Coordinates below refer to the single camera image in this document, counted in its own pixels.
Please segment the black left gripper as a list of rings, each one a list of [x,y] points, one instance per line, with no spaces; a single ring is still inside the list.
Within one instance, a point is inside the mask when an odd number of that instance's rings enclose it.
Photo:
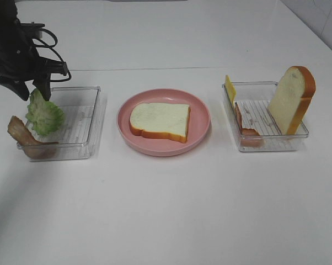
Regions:
[[[33,42],[40,40],[43,32],[52,34],[43,23],[21,23],[14,1],[0,1],[0,85],[23,101],[29,99],[25,84],[29,80],[33,80],[45,101],[51,97],[51,73],[44,71],[44,57],[37,48],[52,46]]]

